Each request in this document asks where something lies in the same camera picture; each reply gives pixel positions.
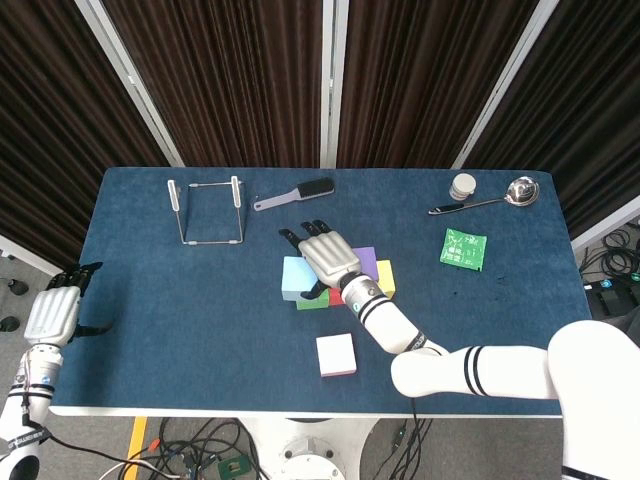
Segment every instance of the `blue block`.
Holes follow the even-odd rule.
[[[282,299],[301,300],[300,292],[308,292],[318,281],[307,261],[302,257],[284,257],[282,263]]]

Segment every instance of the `blue table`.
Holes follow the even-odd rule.
[[[394,301],[450,351],[468,345],[546,348],[560,327],[590,318],[551,176],[471,171],[474,200],[500,196],[520,175],[540,199],[528,208],[497,204],[439,217],[451,203],[449,170],[116,168],[107,172],[81,262],[104,262],[81,305],[85,325],[113,322],[107,334],[63,352],[54,399],[58,414],[396,416],[409,401],[393,387],[392,356],[344,307],[303,311],[280,294],[291,246],[278,235],[320,218],[354,247],[391,259]],[[191,182],[245,182],[241,245],[183,246],[167,179],[188,201],[187,237],[236,238],[228,188]],[[250,205],[328,175],[336,192],[255,212]],[[488,236],[482,272],[440,263],[445,231]],[[315,339],[351,332],[358,372],[321,378]],[[417,402],[429,415],[558,415],[556,401],[438,394]]]

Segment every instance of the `curtain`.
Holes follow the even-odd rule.
[[[102,175],[166,165],[73,2],[0,4],[0,234],[76,262]]]
[[[449,168],[537,0],[351,0],[338,167]]]
[[[319,166],[322,1],[103,3],[185,164]]]
[[[640,2],[563,0],[465,168],[546,170],[580,235],[640,195]]]

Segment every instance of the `purple block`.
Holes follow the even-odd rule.
[[[373,247],[354,248],[353,252],[360,259],[362,273],[378,281],[378,265],[376,263],[376,249]]]

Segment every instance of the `ladle handle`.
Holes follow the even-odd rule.
[[[444,205],[442,207],[436,207],[433,210],[429,210],[429,215],[442,215],[444,213],[457,212],[458,210],[465,210],[467,208],[479,207],[480,205],[489,205],[490,203],[498,203],[503,201],[504,198],[494,198],[493,200],[485,200],[484,202],[454,203],[452,205]]]

